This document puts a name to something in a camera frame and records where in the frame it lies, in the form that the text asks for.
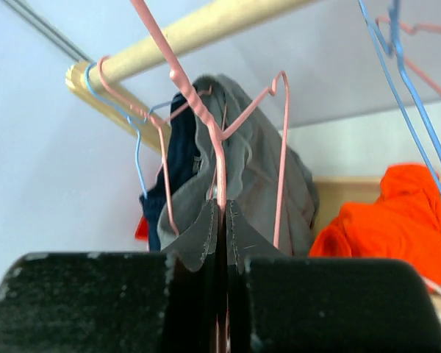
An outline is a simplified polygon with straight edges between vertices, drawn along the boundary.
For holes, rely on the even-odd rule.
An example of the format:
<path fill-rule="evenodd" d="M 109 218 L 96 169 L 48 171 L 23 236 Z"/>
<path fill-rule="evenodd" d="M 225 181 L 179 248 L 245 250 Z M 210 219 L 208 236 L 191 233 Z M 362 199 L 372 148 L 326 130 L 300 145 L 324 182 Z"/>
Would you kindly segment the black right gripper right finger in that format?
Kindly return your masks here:
<path fill-rule="evenodd" d="M 226 261 L 231 352 L 248 352 L 251 318 L 243 273 L 247 257 L 283 257 L 272 243 L 253 228 L 237 202 L 226 204 Z"/>

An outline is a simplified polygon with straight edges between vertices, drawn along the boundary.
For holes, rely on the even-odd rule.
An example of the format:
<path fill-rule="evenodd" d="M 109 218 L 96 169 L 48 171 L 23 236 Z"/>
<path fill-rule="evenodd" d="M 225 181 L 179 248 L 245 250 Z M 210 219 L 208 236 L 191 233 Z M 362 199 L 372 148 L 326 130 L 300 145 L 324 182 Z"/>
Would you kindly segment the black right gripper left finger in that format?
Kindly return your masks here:
<path fill-rule="evenodd" d="M 217 316 L 218 206 L 206 202 L 197 219 L 163 253 L 165 309 L 161 352 L 214 352 Z"/>

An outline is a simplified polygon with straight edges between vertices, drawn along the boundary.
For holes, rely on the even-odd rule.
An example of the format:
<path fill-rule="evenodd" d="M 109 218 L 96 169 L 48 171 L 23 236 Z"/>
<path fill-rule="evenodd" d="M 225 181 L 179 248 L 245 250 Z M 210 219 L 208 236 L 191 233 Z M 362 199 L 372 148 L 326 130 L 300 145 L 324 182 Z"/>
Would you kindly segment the grey shorts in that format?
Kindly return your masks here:
<path fill-rule="evenodd" d="M 221 128 L 231 125 L 251 103 L 247 93 L 223 74 L 200 76 L 194 86 L 196 90 L 208 90 L 201 100 Z M 182 224 L 186 230 L 197 219 L 205 201 L 217 196 L 212 141 L 207 127 L 199 117 L 195 115 L 195 118 L 200 168 L 175 193 L 182 206 L 185 217 Z M 227 198 L 239 204 L 249 224 L 268 241 L 273 240 L 274 233 L 281 147 L 282 137 L 259 108 L 223 142 Z M 312 174 L 301 158 L 287 149 L 279 238 L 281 251 L 298 257 L 309 253 L 315 239 L 312 226 L 318 209 L 319 195 Z M 169 244 L 175 237 L 174 233 L 168 238 Z"/>

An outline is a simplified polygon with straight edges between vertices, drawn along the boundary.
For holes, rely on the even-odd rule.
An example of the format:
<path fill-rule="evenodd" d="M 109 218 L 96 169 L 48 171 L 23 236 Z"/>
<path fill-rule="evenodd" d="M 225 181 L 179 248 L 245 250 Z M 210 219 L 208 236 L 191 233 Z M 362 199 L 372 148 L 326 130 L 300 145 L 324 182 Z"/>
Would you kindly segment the navy blue shorts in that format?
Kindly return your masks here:
<path fill-rule="evenodd" d="M 171 137 L 168 143 L 167 163 L 168 180 L 173 207 L 173 218 L 179 232 L 186 230 L 182 206 L 175 198 L 175 193 L 192 179 L 200 168 L 201 154 L 196 146 L 196 118 L 193 111 L 186 107 L 171 120 Z M 168 238 L 174 235 L 168 220 L 166 207 L 165 178 L 162 172 L 146 195 L 140 196 L 143 217 L 148 224 L 148 249 L 159 251 L 169 244 Z"/>

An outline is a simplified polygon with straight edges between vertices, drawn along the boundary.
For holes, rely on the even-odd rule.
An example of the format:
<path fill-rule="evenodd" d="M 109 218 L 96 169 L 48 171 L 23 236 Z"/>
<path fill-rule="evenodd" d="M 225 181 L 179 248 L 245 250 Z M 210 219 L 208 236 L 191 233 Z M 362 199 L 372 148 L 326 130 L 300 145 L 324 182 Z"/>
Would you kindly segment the pink wire hanger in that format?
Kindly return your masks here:
<path fill-rule="evenodd" d="M 404 64 L 441 99 L 441 23 L 399 21 Z"/>
<path fill-rule="evenodd" d="M 98 78 L 100 83 L 103 85 L 106 92 L 113 95 L 115 98 L 122 99 L 125 103 L 129 105 L 129 109 L 135 114 L 135 117 L 131 117 L 129 113 L 126 114 L 126 120 L 129 123 L 130 126 L 132 126 L 136 133 L 137 133 L 137 146 L 135 151 L 135 165 L 137 172 L 140 173 L 140 158 L 139 158 L 139 149 L 140 149 L 140 142 L 141 142 L 141 132 L 140 132 L 140 125 L 145 124 L 147 122 L 150 122 L 156 129 L 159 137 L 159 144 L 161 148 L 161 161 L 162 161 L 162 170 L 163 170 L 163 176 L 164 176 L 164 185 L 165 185 L 165 196 L 166 196 L 166 206 L 168 208 L 168 219 L 169 224 L 171 225 L 171 229 L 174 231 L 175 235 L 179 235 L 178 227 L 174 221 L 173 217 L 173 205 L 172 205 L 172 196 L 171 196 L 171 187 L 169 182 L 169 168 L 168 168 L 168 161 L 167 161 L 167 146 L 165 145 L 165 137 L 162 132 L 162 125 L 166 122 L 169 122 L 176 118 L 178 115 L 181 114 L 183 110 L 185 110 L 188 107 L 188 103 L 184 103 L 181 107 L 177 108 L 174 113 L 171 113 L 165 120 L 162 120 L 160 118 L 155 118 L 153 116 L 153 112 L 156 109 L 159 109 L 161 107 L 164 107 L 165 104 L 158 104 L 156 109 L 150 109 L 148 112 L 146 112 L 142 107 L 138 107 L 135 103 L 131 102 L 129 99 L 125 99 L 122 97 L 121 94 L 117 93 L 114 88 L 111 87 L 111 85 L 106 81 L 103 75 L 103 69 L 102 65 L 103 63 L 109 59 L 109 55 L 105 55 L 102 58 L 98 60 L 96 63 L 96 68 L 98 70 Z"/>
<path fill-rule="evenodd" d="M 286 150 L 287 150 L 287 127 L 289 122 L 290 112 L 290 86 L 287 80 L 287 75 L 284 71 L 280 71 L 278 75 L 273 79 L 270 86 L 266 87 L 248 106 L 247 108 L 236 118 L 231 125 L 225 130 L 222 130 L 216 123 L 213 115 L 205 107 L 201 98 L 197 94 L 195 88 L 191 85 L 186 73 L 184 72 L 181 64 L 179 63 L 177 56 L 174 54 L 172 48 L 168 44 L 162 30 L 159 28 L 153 15 L 151 14 L 148 6 L 144 1 L 133 1 L 132 5 L 143 21 L 146 29 L 150 33 L 152 39 L 162 52 L 163 57 L 169 64 L 171 71 L 169 76 L 172 82 L 177 86 L 182 95 L 186 98 L 188 105 L 192 108 L 193 112 L 201 119 L 202 123 L 207 127 L 212 145 L 216 156 L 216 173 L 217 173 L 217 203 L 218 208 L 222 214 L 226 210 L 226 192 L 227 192 L 227 178 L 226 178 L 226 159 L 223 151 L 222 142 L 232 136 L 234 132 L 246 121 L 246 119 L 252 114 L 252 112 L 258 107 L 259 103 L 267 96 L 275 96 L 277 91 L 277 85 L 280 79 L 284 82 L 285 89 L 285 106 L 284 106 L 284 133 L 282 138 L 282 147 L 280 154 L 279 165 L 279 178 L 276 197 L 276 214 L 273 233 L 273 245 L 279 246 L 280 238 L 280 225 L 281 225 L 281 213 L 282 213 L 282 197 L 284 191 L 284 174 L 286 165 Z"/>

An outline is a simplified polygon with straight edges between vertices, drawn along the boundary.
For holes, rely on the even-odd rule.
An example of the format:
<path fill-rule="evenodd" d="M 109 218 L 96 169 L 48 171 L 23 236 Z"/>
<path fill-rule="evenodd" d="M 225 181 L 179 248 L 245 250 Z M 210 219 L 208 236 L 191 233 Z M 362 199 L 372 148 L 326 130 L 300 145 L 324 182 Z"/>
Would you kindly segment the orange shorts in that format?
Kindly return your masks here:
<path fill-rule="evenodd" d="M 373 203 L 346 202 L 318 234 L 311 257 L 404 260 L 441 285 L 441 196 L 424 165 L 390 166 Z"/>

